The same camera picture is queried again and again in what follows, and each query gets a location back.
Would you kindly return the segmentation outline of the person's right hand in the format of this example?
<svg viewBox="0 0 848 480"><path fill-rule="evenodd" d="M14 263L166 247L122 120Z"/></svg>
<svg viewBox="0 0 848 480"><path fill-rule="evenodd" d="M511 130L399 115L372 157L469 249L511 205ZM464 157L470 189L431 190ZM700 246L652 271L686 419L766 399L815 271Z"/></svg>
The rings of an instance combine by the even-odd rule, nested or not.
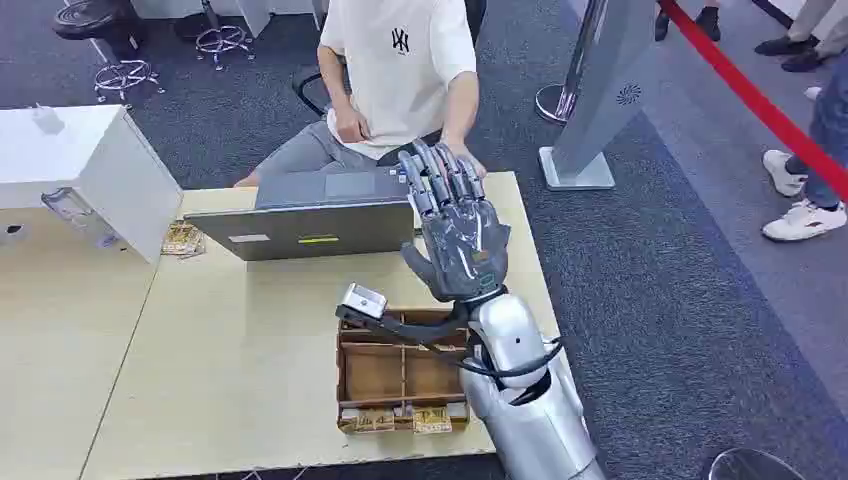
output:
<svg viewBox="0 0 848 480"><path fill-rule="evenodd" d="M336 132L342 143L359 143L369 139L365 117L351 105L335 107Z"/></svg>

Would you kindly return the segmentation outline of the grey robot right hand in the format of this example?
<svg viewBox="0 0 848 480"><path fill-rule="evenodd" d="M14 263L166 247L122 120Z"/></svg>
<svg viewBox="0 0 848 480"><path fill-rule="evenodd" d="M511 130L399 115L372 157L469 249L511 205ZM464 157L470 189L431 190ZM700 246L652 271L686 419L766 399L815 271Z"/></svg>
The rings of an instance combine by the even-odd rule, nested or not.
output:
<svg viewBox="0 0 848 480"><path fill-rule="evenodd" d="M511 227L486 198L482 178L468 156L443 143L412 142L413 155L398 160L408 200L420 221L426 252L405 243L407 266L440 302L475 302L507 292Z"/></svg>

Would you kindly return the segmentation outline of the person's left hand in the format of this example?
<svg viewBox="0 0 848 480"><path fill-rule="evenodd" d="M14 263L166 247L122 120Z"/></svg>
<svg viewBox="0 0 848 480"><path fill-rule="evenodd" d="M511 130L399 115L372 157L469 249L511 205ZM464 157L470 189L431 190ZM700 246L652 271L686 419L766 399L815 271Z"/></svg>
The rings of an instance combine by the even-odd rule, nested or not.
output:
<svg viewBox="0 0 848 480"><path fill-rule="evenodd" d="M483 179L487 176L488 172L484 165L470 152L464 142L441 141L441 144L448 148L452 156L456 158L457 161L464 160L466 163L472 166L479 179Z"/></svg>

